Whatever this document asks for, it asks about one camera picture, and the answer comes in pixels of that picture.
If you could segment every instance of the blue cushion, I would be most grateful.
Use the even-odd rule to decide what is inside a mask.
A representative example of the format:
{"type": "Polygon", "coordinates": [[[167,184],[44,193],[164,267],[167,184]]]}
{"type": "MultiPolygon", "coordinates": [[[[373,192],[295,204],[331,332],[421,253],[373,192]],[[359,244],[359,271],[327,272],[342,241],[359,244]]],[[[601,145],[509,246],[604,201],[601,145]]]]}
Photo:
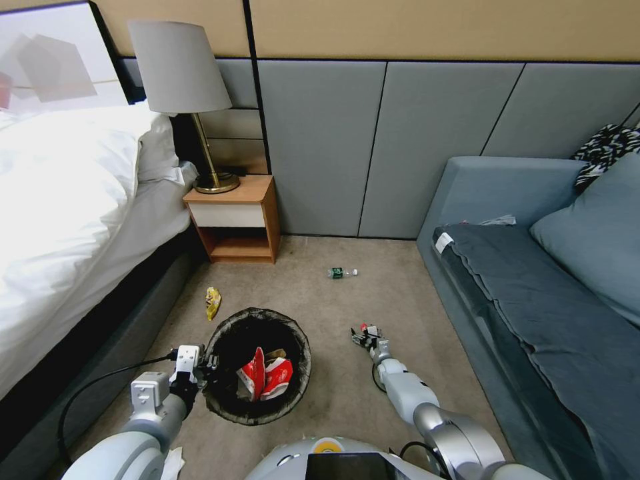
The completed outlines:
{"type": "Polygon", "coordinates": [[[532,236],[608,306],[640,327],[640,155],[629,153],[532,236]]]}

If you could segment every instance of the lamp base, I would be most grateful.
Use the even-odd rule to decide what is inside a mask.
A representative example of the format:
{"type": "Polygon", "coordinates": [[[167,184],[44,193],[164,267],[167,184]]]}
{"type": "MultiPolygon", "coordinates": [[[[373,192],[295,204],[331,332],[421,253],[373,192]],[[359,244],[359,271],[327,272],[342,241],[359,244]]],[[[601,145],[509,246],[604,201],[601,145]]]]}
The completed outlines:
{"type": "Polygon", "coordinates": [[[193,188],[200,193],[222,193],[240,185],[240,179],[233,173],[216,172],[218,184],[216,185],[213,176],[200,175],[193,183],[193,188]]]}

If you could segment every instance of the gray blanket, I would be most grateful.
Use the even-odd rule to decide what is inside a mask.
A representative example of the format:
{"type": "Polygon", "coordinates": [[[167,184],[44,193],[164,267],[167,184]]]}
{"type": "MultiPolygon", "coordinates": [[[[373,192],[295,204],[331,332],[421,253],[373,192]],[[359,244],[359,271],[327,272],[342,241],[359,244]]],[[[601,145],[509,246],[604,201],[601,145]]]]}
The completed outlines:
{"type": "Polygon", "coordinates": [[[640,330],[518,227],[448,225],[449,246],[560,402],[583,422],[604,478],[640,478],[640,330]]]}

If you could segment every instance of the plastic water bottle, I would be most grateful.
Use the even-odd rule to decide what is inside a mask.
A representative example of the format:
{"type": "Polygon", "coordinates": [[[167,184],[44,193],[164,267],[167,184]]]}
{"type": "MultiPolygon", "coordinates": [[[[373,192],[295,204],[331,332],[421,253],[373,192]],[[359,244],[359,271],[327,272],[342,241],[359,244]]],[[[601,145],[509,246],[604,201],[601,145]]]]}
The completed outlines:
{"type": "Polygon", "coordinates": [[[327,270],[327,276],[332,279],[349,278],[358,275],[358,269],[344,269],[341,267],[327,270]]]}

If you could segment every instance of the yellow wrapper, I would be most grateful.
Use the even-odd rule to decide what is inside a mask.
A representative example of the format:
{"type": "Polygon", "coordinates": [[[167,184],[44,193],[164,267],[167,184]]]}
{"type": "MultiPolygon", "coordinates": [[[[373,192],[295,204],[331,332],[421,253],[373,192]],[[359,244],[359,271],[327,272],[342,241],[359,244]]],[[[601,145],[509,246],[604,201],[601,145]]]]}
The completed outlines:
{"type": "Polygon", "coordinates": [[[222,295],[220,295],[218,289],[209,287],[207,289],[205,302],[207,304],[207,320],[212,321],[215,314],[218,313],[218,307],[220,306],[220,302],[222,302],[222,295]]]}

